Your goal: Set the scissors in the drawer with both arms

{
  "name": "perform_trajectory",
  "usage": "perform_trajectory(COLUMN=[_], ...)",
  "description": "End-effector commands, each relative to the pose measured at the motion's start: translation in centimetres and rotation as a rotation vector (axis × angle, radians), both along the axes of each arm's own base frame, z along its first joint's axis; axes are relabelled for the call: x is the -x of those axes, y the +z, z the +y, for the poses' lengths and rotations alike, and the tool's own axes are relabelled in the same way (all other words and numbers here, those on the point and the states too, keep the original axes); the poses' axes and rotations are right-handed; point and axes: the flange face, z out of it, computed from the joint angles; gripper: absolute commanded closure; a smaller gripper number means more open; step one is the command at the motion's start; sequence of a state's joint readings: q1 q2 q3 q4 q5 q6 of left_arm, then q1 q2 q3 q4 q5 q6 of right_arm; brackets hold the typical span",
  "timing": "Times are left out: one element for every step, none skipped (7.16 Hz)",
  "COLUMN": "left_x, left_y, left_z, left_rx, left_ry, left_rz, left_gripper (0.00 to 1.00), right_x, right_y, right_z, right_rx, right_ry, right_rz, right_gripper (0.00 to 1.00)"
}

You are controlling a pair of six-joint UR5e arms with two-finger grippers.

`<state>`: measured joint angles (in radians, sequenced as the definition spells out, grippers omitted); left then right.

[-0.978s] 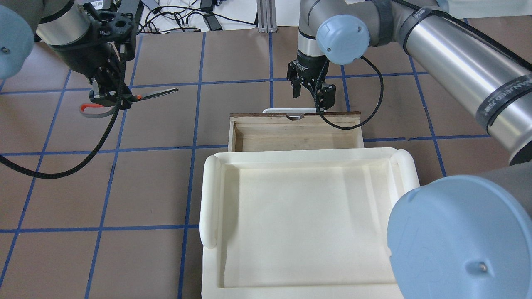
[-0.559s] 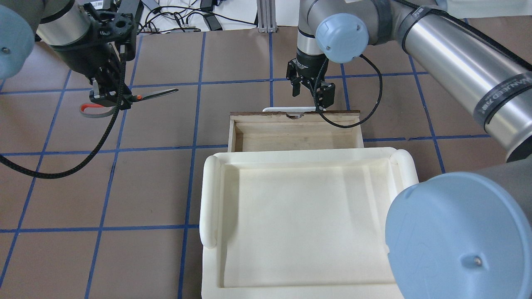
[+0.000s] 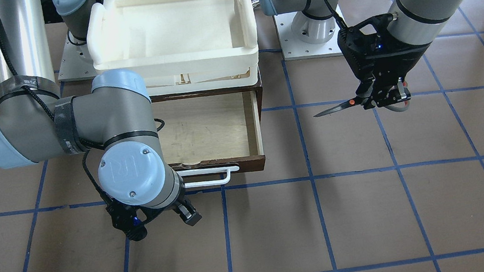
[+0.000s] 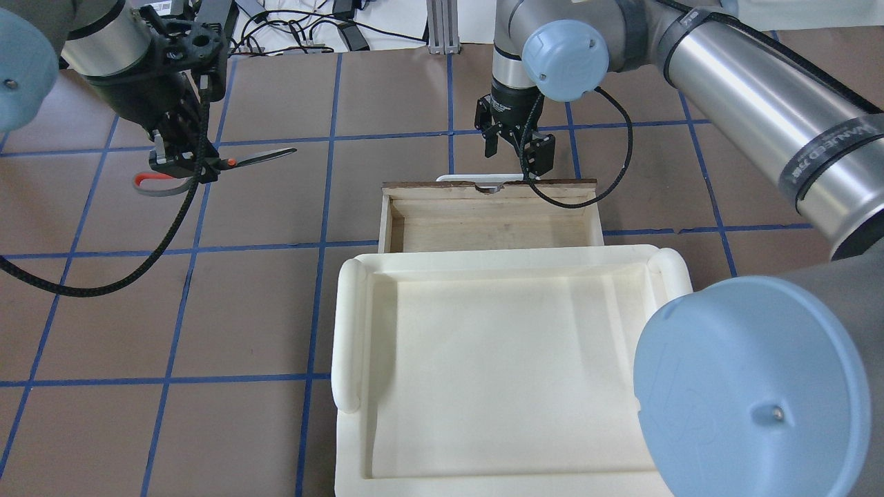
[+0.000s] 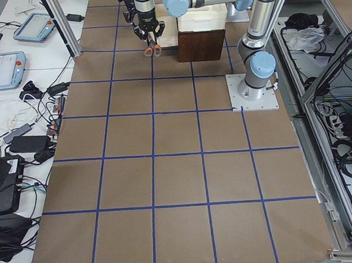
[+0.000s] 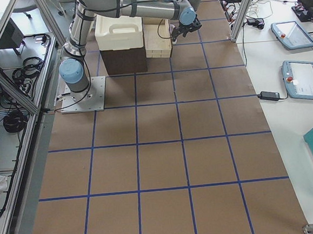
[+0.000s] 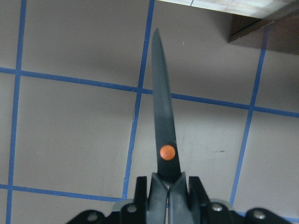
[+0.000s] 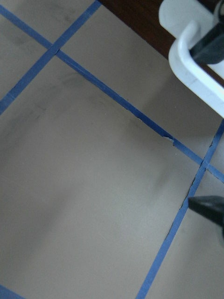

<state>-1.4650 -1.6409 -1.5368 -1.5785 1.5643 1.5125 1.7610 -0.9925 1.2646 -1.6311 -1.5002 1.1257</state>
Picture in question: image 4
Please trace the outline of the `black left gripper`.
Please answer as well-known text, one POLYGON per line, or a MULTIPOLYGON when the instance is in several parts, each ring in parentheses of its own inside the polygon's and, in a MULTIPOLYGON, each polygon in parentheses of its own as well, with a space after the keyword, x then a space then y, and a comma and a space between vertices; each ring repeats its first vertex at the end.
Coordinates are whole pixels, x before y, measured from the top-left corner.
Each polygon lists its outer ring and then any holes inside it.
POLYGON ((148 20, 157 19, 91 20, 90 85, 117 116, 144 129, 153 142, 152 173, 215 182, 220 157, 208 142, 208 106, 225 95, 230 42, 211 66, 158 70, 148 20))

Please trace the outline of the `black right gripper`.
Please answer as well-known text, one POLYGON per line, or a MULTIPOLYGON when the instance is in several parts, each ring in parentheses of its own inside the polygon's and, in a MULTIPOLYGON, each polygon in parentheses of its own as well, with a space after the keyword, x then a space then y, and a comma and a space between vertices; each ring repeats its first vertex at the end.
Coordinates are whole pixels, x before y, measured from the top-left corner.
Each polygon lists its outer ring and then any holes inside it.
MULTIPOLYGON (((520 133, 524 127, 528 127, 530 131, 537 131, 543 104, 544 96, 537 87, 509 87, 498 79, 492 79, 490 93, 477 100, 474 113, 474 127, 483 133, 484 157, 491 158, 498 153, 500 132, 520 133)), ((522 135, 515 150, 522 179, 525 182, 533 182, 530 135, 522 135)))

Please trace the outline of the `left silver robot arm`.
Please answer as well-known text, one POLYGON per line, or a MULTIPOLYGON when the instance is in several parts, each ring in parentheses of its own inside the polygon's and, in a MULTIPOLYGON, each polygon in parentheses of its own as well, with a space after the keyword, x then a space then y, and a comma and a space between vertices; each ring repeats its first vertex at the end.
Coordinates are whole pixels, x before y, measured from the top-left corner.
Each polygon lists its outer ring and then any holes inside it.
POLYGON ((227 164, 204 109, 225 95, 237 16, 231 1, 199 1, 170 18, 129 1, 3 1, 2 131, 36 117, 66 66, 142 127, 154 172, 214 182, 227 164))

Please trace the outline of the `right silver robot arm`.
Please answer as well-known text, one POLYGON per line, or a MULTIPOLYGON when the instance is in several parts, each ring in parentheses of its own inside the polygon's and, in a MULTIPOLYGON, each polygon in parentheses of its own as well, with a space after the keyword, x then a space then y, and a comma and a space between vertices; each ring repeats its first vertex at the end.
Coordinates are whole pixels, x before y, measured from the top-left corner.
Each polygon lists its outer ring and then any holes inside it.
POLYGON ((544 100, 654 65, 832 246, 666 303, 637 344, 638 419, 675 496, 881 496, 882 110, 724 1, 499 1, 474 125, 534 185, 544 100))

